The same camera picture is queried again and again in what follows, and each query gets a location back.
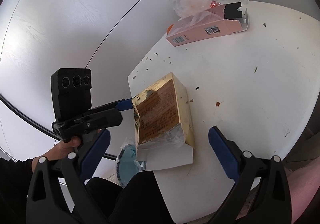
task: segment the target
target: black sleeve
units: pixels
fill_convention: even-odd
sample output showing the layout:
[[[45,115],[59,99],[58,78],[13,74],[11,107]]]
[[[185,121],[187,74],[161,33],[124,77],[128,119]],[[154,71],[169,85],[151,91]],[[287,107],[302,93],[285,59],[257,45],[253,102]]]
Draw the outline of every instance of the black sleeve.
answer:
[[[0,158],[0,173],[3,178],[11,182],[18,190],[25,195],[28,194],[28,189],[32,177],[31,163],[33,159],[26,161],[5,160]]]

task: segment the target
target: camera lens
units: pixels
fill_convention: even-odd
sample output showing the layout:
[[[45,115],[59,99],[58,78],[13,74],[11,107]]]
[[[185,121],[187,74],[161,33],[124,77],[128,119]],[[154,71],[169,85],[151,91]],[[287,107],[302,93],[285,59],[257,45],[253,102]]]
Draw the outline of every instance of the camera lens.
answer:
[[[87,85],[87,84],[89,84],[89,82],[90,82],[89,77],[88,77],[88,76],[85,76],[85,77],[83,78],[83,83],[84,83],[85,85]]]
[[[68,78],[68,77],[64,77],[64,78],[62,79],[62,86],[63,86],[64,88],[67,88],[69,85],[70,85],[70,80],[69,80],[69,78]]]
[[[72,84],[74,87],[80,87],[81,85],[81,77],[80,76],[74,76],[72,79]]]

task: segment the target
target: black camera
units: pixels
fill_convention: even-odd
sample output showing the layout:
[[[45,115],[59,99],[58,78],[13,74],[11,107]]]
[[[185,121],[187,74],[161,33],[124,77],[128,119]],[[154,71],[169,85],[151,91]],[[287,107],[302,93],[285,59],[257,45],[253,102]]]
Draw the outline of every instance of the black camera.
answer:
[[[91,108],[91,70],[59,69],[51,76],[56,122],[66,121]]]

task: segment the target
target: pink fabric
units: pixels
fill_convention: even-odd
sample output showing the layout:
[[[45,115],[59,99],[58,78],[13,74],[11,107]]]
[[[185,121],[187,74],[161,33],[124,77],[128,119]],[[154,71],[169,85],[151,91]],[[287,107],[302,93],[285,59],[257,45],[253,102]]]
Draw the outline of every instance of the pink fabric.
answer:
[[[320,157],[290,174],[288,183],[292,205],[291,223],[294,223],[308,207],[319,188]]]

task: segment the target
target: pink box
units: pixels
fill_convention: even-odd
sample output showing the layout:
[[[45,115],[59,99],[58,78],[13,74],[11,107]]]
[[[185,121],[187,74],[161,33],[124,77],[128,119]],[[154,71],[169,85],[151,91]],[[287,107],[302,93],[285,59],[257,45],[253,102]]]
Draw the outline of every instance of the pink box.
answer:
[[[219,5],[173,24],[166,39],[174,46],[230,35],[248,28],[248,13],[240,2]]]

